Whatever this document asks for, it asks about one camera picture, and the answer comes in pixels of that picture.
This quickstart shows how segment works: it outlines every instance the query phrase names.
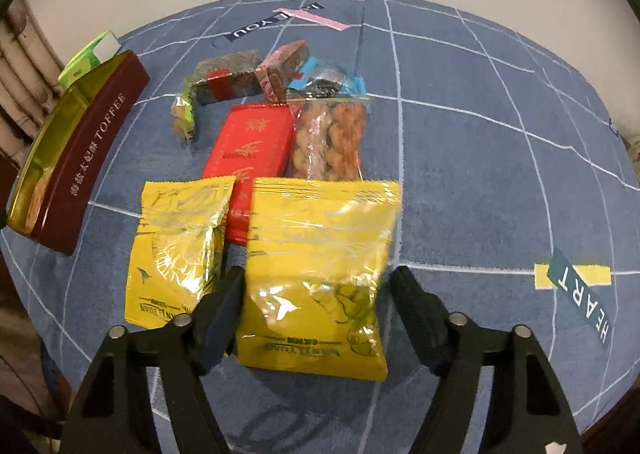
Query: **curtain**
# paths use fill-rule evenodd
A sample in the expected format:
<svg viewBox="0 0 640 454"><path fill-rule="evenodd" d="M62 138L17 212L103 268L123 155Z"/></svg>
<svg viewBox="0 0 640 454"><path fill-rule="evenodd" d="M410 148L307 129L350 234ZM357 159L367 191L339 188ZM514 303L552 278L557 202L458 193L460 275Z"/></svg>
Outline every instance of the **curtain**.
<svg viewBox="0 0 640 454"><path fill-rule="evenodd" d="M0 20L0 152L17 167L63 93L60 71L26 2L14 0Z"/></svg>

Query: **yellow snack packet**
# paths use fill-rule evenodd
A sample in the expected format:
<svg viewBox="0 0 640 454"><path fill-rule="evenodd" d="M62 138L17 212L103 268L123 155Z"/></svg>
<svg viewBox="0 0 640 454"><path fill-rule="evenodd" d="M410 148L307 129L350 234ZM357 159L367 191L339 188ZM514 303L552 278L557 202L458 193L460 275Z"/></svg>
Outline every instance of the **yellow snack packet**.
<svg viewBox="0 0 640 454"><path fill-rule="evenodd" d="M238 362L384 380L375 302L400 204L395 182L255 180Z"/></svg>
<svg viewBox="0 0 640 454"><path fill-rule="evenodd" d="M220 279L235 176L146 182L133 239L124 318L145 328L191 313Z"/></svg>

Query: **pink tape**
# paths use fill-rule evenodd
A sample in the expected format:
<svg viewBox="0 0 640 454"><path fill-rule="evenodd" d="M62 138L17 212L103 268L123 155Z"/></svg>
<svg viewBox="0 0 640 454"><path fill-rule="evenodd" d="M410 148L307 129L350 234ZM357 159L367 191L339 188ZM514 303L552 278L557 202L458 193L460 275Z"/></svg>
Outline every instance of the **pink tape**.
<svg viewBox="0 0 640 454"><path fill-rule="evenodd" d="M309 22L315 22L316 24L321 24L322 26L327 26L328 28L332 28L338 31L344 31L345 29L350 27L348 24L343 24L342 22L314 15L313 13L309 13L308 11L305 11L303 9L278 8L274 11L282 12L291 17L299 18L302 20L308 20Z"/></svg>

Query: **table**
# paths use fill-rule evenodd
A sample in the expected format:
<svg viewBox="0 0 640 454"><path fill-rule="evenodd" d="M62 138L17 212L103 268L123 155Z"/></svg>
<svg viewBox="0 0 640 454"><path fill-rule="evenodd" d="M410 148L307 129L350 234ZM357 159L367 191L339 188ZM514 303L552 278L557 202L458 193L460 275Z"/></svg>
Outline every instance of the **table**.
<svg viewBox="0 0 640 454"><path fill-rule="evenodd" d="M234 43L223 36L277 7L311 2L350 27L337 32L292 19ZM419 0L223 0L122 37L151 81L101 170L75 254L64 257L8 228L0 239L20 297L70 384L78 388L106 331L124 323L144 182L197 179L239 102L198 109L200 137L190 153L175 141L169 113L183 79L204 58L253 48L266 55L302 38L314 55L366 79L364 174L404 186L392 260L479 325L529 325L578 429L587 429L640 370L634 171L580 72L506 27ZM612 284L592 288L610 317L607 349L569 292L534 288L534 264L548 262L554 246L573 264L611 267ZM243 252L232 247L230 264L242 264ZM437 380L418 365L386 289L378 315L389 366L381 384L250 370L225 358L203 381L229 443L258 454L407 452ZM489 382L485 369L465 452L478 446ZM155 370L149 385L165 452L175 452Z"/></svg>

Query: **gray wrapped snack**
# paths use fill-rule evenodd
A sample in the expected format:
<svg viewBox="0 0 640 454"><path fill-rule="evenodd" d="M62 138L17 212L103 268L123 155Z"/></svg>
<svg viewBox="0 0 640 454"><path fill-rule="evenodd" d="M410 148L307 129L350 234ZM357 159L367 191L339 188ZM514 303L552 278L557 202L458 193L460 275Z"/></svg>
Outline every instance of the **gray wrapped snack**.
<svg viewBox="0 0 640 454"><path fill-rule="evenodd" d="M255 68L262 61L257 50L208 58L187 78L189 97L195 105L254 96L262 92Z"/></svg>

